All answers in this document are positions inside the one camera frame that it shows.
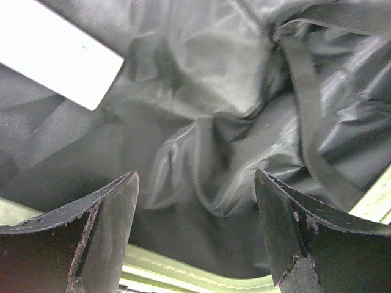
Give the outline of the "green hard-shell suitcase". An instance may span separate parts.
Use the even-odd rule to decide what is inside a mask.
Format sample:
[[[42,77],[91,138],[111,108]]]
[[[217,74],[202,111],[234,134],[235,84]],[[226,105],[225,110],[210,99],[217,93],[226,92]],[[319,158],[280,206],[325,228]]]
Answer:
[[[389,1],[38,1],[124,59],[90,111],[1,64],[1,227],[129,172],[116,292],[281,292],[257,170],[390,225]]]

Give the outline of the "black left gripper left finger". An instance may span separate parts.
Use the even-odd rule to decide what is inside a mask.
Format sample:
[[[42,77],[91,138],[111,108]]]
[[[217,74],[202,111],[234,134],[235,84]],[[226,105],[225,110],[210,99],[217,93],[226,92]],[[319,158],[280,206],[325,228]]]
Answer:
[[[129,172],[53,211],[1,227],[2,292],[116,292],[139,193]]]

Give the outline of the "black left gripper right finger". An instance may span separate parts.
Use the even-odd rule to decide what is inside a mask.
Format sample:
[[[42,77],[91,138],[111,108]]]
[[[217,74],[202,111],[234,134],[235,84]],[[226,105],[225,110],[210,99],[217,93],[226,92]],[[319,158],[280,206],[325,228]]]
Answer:
[[[255,191],[281,292],[390,292],[390,225],[335,209],[261,170]]]

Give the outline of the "white tube with round cap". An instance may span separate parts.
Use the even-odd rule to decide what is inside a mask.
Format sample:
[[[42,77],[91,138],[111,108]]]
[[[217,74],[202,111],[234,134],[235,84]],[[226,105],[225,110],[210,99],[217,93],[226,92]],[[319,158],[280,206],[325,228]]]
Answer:
[[[1,64],[95,110],[124,59],[38,1],[1,1]]]

